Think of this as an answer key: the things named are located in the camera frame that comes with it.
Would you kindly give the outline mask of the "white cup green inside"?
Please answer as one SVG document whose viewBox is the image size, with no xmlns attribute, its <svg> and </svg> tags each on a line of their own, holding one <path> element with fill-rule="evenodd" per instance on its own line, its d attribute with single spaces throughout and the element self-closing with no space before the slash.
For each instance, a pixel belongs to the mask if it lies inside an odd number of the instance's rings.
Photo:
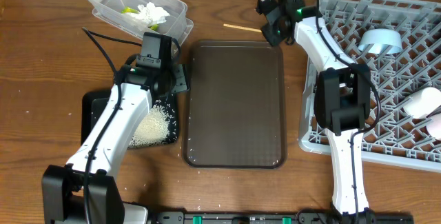
<svg viewBox="0 0 441 224">
<path fill-rule="evenodd" d="M 414 119 L 424 119 L 440 106 L 440 90 L 434 87 L 421 89 L 406 97 L 404 112 Z"/>
</svg>

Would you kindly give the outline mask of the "clear plastic bin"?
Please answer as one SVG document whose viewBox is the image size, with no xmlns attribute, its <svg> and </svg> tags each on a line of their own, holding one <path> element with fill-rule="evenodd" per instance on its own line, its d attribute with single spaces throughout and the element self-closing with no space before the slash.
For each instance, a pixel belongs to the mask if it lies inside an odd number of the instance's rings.
<svg viewBox="0 0 441 224">
<path fill-rule="evenodd" d="M 129 17 L 123 11 L 126 8 L 137 10 L 140 5 L 153 3 L 169 13 L 165 23 L 158 25 L 154 30 L 157 34 L 164 34 L 177 39 L 182 45 L 188 38 L 194 27 L 194 22 L 186 17 L 187 4 L 181 0 L 88 0 L 93 6 L 93 15 L 108 24 L 142 39 L 145 32 L 153 32 L 152 29 L 143 27 L 139 20 Z"/>
</svg>

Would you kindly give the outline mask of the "wooden chopstick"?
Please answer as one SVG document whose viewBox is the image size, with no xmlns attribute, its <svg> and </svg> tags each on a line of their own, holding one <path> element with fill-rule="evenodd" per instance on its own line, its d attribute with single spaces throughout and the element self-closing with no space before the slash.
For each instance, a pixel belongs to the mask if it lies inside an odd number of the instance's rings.
<svg viewBox="0 0 441 224">
<path fill-rule="evenodd" d="M 311 93 L 311 100 L 312 100 L 312 103 L 314 104 L 314 100 L 315 100 L 315 95 L 316 95 L 316 88 L 317 88 L 317 80 L 314 82 L 314 86 L 313 86 L 313 88 L 312 88 L 312 93 Z"/>
<path fill-rule="evenodd" d="M 226 28 L 233 28 L 233 29 L 236 29 L 236 30 L 244 30 L 244 31 L 248 31 L 248 32 L 258 32 L 258 33 L 262 33 L 261 30 L 256 29 L 256 28 L 248 28 L 248 27 L 243 27 L 243 26 L 235 26 L 235 25 L 227 24 L 227 23 L 224 23 L 224 24 L 223 24 L 223 27 L 226 27 Z"/>
</svg>

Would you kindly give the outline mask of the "white cup pink inside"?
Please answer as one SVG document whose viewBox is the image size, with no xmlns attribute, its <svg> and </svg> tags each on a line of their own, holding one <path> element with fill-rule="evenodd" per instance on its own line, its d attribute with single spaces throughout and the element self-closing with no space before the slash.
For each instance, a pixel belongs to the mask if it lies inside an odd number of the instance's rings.
<svg viewBox="0 0 441 224">
<path fill-rule="evenodd" d="M 430 122 L 427 124 L 426 129 L 430 136 L 435 140 L 441 139 L 441 114 L 435 114 L 431 116 Z"/>
</svg>

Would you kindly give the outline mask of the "white tissue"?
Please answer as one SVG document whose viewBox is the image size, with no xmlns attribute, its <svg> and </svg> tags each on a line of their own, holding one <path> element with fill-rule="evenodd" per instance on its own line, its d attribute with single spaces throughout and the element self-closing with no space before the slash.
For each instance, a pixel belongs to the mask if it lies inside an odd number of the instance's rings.
<svg viewBox="0 0 441 224">
<path fill-rule="evenodd" d="M 121 14 L 131 18 L 143 28 L 150 28 L 151 26 L 165 23 L 167 21 L 166 18 L 170 16 L 170 13 L 163 7 L 155 6 L 152 2 L 145 5 L 140 4 L 137 6 L 137 9 L 125 7 Z"/>
</svg>

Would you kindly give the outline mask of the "light blue rice bowl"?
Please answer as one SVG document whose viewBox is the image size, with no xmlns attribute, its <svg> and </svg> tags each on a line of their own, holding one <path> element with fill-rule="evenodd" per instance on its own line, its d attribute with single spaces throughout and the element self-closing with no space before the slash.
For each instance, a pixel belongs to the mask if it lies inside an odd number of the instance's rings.
<svg viewBox="0 0 441 224">
<path fill-rule="evenodd" d="M 389 46 L 391 46 L 391 49 L 387 54 L 402 52 L 400 33 L 390 29 L 378 28 L 368 30 L 363 34 L 358 49 L 361 52 L 380 54 Z"/>
</svg>

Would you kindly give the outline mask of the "yellow green snack wrapper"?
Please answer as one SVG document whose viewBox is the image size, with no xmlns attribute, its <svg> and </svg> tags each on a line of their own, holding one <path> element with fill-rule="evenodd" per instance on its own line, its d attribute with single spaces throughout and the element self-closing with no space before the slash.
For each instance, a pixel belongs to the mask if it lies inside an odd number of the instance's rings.
<svg viewBox="0 0 441 224">
<path fill-rule="evenodd" d="M 128 17 L 131 17 L 134 20 L 134 25 L 139 30 L 144 30 L 146 28 L 153 31 L 158 30 L 158 24 L 153 24 L 153 18 L 147 8 L 143 8 L 142 10 L 135 10 L 133 8 L 126 7 L 122 10 L 121 13 L 127 15 Z"/>
</svg>

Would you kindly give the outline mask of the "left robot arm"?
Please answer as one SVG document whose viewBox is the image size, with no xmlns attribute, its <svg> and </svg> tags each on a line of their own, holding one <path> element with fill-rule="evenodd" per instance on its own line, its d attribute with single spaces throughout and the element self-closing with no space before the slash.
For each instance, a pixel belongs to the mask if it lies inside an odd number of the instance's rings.
<svg viewBox="0 0 441 224">
<path fill-rule="evenodd" d="M 107 105 L 64 166 L 49 165 L 41 180 L 45 223 L 148 223 L 149 212 L 123 202 L 116 176 L 136 128 L 160 90 L 189 90 L 183 64 L 164 70 L 123 65 Z"/>
</svg>

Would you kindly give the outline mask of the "brown serving tray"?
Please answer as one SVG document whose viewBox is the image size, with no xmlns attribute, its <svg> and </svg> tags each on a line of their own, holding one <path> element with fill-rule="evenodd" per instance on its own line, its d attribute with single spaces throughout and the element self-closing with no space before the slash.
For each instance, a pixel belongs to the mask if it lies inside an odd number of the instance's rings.
<svg viewBox="0 0 441 224">
<path fill-rule="evenodd" d="M 282 50 L 262 41 L 198 41 L 190 59 L 187 164 L 280 167 L 287 157 Z"/>
</svg>

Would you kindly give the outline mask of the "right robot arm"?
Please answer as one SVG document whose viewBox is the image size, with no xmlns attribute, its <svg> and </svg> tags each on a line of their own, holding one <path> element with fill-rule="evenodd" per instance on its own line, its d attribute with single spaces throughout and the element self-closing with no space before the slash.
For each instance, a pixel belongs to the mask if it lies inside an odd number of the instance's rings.
<svg viewBox="0 0 441 224">
<path fill-rule="evenodd" d="M 316 68 L 314 116 L 331 148 L 332 204 L 341 217 L 354 221 L 369 208 L 356 175 L 362 171 L 360 144 L 371 108 L 370 69 L 336 44 L 318 6 L 306 6 L 304 0 L 257 0 L 256 11 L 265 15 L 260 31 L 270 45 L 297 43 Z"/>
</svg>

